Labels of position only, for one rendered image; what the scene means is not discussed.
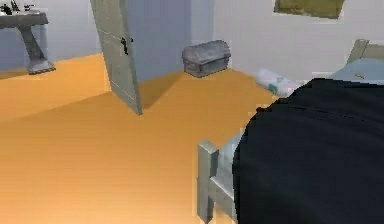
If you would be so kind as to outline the pale blue pillow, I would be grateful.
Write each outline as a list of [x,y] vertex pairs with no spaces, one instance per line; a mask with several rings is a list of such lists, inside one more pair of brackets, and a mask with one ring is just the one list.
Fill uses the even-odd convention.
[[345,65],[330,79],[384,85],[384,60],[361,58]]

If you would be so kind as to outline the grey pedestal table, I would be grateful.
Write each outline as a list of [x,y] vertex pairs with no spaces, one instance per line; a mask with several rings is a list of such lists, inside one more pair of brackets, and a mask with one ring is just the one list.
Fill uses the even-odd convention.
[[17,28],[21,33],[29,56],[27,71],[30,75],[54,71],[56,67],[42,52],[31,27],[48,24],[45,12],[39,10],[13,12],[11,15],[0,15],[0,29]]

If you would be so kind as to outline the olive framed wall picture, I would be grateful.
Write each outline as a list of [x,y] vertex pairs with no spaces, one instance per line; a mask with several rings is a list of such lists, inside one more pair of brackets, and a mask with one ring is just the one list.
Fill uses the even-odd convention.
[[345,0],[275,0],[274,12],[338,19]]

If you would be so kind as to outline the grey wooden bed frame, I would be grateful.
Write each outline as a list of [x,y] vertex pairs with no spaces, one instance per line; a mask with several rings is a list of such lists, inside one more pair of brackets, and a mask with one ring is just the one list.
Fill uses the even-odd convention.
[[[361,58],[384,60],[384,45],[357,39],[346,65]],[[238,223],[232,164],[234,152],[243,133],[241,130],[220,149],[207,140],[197,145],[197,214],[205,224],[209,224],[212,220],[214,207],[219,207],[232,221]]]

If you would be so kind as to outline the grey storage chest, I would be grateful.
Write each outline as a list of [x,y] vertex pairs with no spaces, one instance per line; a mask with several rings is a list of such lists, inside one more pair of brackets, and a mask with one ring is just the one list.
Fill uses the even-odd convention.
[[202,78],[228,68],[231,52],[223,40],[214,40],[193,46],[182,51],[184,71]]

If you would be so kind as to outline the white teal cushion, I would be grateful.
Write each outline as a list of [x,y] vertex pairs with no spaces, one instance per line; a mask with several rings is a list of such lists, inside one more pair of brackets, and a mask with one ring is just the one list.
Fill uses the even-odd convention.
[[300,87],[298,83],[267,69],[260,69],[254,79],[259,85],[279,97],[288,97]]

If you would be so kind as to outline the black bed blanket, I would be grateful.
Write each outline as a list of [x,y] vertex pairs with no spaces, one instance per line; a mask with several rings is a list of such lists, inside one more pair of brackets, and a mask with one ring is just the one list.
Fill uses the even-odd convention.
[[238,224],[384,224],[384,85],[316,78],[258,108],[233,177]]

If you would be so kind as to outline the grey room door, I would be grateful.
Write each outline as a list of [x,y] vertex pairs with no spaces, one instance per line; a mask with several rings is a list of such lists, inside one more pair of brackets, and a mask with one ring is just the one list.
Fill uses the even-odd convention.
[[111,90],[137,115],[142,114],[142,106],[132,43],[128,44],[126,55],[120,43],[121,37],[127,41],[129,35],[125,0],[89,0],[95,26],[103,53]]

